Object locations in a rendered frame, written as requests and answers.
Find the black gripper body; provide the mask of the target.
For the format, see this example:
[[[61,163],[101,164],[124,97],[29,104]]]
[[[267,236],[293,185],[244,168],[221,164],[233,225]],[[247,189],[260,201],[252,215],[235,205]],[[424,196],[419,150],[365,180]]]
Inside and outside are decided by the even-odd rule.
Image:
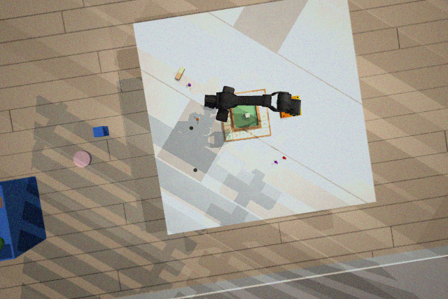
[[[223,92],[230,92],[232,94],[234,94],[235,89],[228,87],[228,86],[223,86]],[[223,121],[223,122],[227,122],[228,120],[228,110],[227,111],[220,111],[221,113],[217,113],[216,115],[216,120],[219,121]]]

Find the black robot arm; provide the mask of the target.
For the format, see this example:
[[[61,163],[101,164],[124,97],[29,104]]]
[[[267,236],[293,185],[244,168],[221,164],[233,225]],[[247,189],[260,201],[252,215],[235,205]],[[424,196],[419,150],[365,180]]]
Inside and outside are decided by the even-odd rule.
[[[277,96],[277,108],[271,106],[272,96]],[[292,116],[300,115],[301,100],[291,99],[289,92],[274,92],[270,95],[262,96],[236,96],[230,92],[217,92],[216,95],[205,95],[204,106],[211,109],[227,111],[230,108],[241,106],[262,106],[268,107],[274,112],[285,112]],[[221,108],[222,107],[222,108]]]

